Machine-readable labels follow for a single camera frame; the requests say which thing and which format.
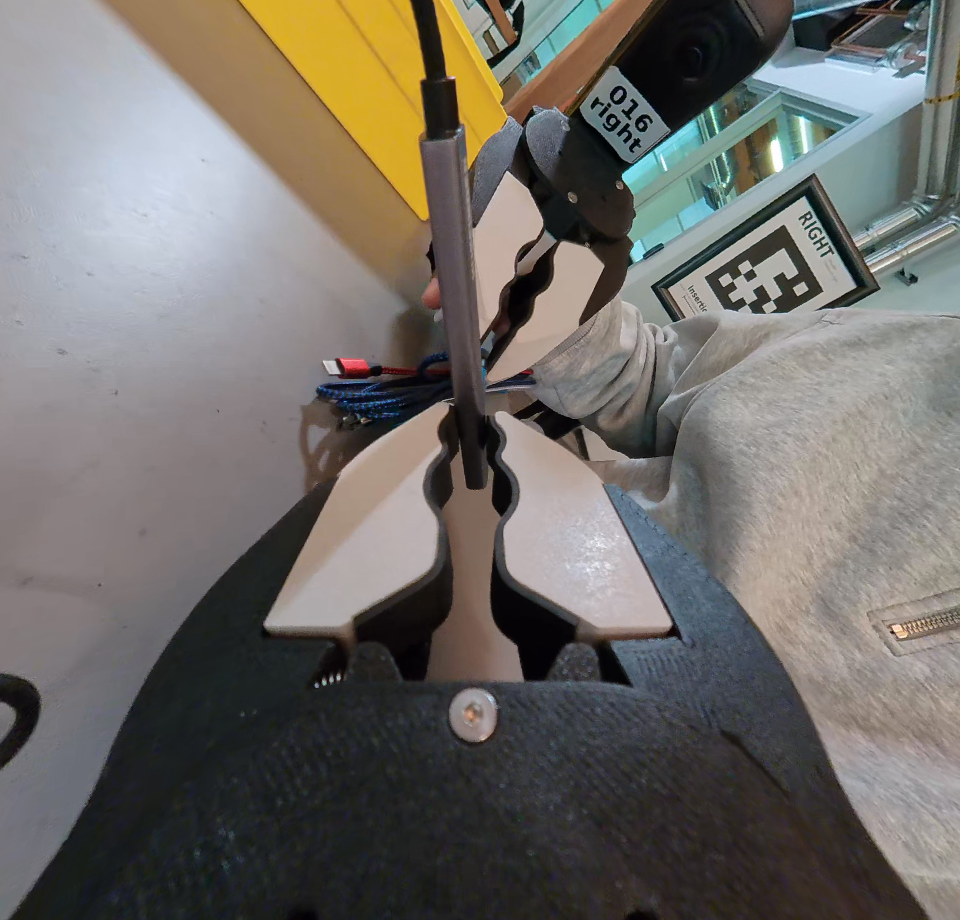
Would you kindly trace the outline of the wooden beam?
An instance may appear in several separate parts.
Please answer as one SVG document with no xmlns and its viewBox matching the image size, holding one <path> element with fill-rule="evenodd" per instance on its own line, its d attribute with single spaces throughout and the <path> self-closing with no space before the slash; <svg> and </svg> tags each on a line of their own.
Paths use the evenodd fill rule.
<svg viewBox="0 0 960 920">
<path fill-rule="evenodd" d="M 615 0 L 505 103 L 506 114 L 523 122 L 536 107 L 572 108 L 656 2 Z"/>
</svg>

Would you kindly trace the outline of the grey metal USB hub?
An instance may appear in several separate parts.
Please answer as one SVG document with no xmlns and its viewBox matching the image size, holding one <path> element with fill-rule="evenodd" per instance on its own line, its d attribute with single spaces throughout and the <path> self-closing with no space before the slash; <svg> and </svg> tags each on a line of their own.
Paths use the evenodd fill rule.
<svg viewBox="0 0 960 920">
<path fill-rule="evenodd" d="M 426 125 L 419 149 L 462 471 L 466 487 L 481 490 L 488 478 L 487 418 L 466 132 L 459 119 L 454 78 L 426 74 L 421 84 Z"/>
</svg>

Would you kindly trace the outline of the person's right forearm grey sleeve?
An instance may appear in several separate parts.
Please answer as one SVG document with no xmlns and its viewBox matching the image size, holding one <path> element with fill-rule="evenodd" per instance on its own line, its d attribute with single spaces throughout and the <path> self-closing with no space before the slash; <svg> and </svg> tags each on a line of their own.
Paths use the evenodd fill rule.
<svg viewBox="0 0 960 920">
<path fill-rule="evenodd" d="M 533 364 L 534 397 L 629 458 L 671 455 L 677 430 L 661 433 L 658 415 L 676 380 L 676 345 L 674 324 L 647 323 L 615 297 Z"/>
</svg>

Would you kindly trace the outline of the person's grey hooded jacket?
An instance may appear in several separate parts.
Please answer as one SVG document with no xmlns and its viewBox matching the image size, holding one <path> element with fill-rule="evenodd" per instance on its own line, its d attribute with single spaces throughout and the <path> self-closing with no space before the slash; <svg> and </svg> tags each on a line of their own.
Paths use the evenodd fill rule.
<svg viewBox="0 0 960 920">
<path fill-rule="evenodd" d="M 958 316 L 675 326 L 671 455 L 606 473 L 702 558 L 794 679 L 847 794 L 934 918 L 958 918 Z"/>
</svg>

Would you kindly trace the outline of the silver ventilation ducts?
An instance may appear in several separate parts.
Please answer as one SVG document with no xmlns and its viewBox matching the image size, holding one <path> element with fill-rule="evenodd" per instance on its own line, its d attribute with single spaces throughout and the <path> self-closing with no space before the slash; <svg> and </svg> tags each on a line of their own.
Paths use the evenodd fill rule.
<svg viewBox="0 0 960 920">
<path fill-rule="evenodd" d="M 889 0 L 794 0 L 794 20 L 880 1 Z M 854 238 L 875 275 L 902 269 L 959 234 L 959 0 L 927 1 L 916 187 Z"/>
</svg>

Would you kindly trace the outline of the framed black white marker sign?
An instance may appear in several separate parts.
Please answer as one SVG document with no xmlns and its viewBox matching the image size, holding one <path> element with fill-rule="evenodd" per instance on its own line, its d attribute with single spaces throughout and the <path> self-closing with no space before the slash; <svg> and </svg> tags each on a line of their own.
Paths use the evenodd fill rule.
<svg viewBox="0 0 960 920">
<path fill-rule="evenodd" d="M 880 290 L 812 174 L 681 264 L 652 290 L 670 319 L 852 306 Z"/>
</svg>

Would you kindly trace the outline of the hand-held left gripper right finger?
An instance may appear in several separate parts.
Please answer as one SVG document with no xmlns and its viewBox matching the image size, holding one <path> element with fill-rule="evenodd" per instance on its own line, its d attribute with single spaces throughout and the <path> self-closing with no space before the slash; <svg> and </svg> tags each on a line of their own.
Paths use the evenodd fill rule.
<svg viewBox="0 0 960 920">
<path fill-rule="evenodd" d="M 509 614 L 523 605 L 585 643 L 665 637 L 674 626 L 624 521 L 594 471 L 506 412 L 489 425 L 496 478 L 508 486 L 495 570 Z"/>
</svg>

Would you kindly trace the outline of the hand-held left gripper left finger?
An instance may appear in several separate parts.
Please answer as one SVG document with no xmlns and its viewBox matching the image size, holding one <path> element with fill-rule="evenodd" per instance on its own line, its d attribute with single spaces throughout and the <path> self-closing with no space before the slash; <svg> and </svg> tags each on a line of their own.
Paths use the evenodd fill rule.
<svg viewBox="0 0 960 920">
<path fill-rule="evenodd" d="M 457 452 L 452 407 L 437 403 L 354 458 L 334 482 L 265 631 L 343 648 L 428 645 L 452 606 L 444 508 Z"/>
</svg>

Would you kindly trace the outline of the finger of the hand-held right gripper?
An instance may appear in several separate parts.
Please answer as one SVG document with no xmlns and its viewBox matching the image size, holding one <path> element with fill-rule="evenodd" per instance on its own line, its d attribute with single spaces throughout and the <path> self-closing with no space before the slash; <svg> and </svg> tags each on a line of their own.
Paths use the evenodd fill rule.
<svg viewBox="0 0 960 920">
<path fill-rule="evenodd" d="M 493 328 L 505 291 L 557 243 L 544 224 L 527 186 L 504 173 L 473 230 L 480 337 Z"/>
<path fill-rule="evenodd" d="M 534 273 L 545 285 L 521 305 L 506 338 L 498 341 L 486 366 L 490 383 L 521 374 L 549 355 L 582 324 L 582 316 L 603 271 L 594 252 L 573 242 L 559 242 Z"/>
</svg>

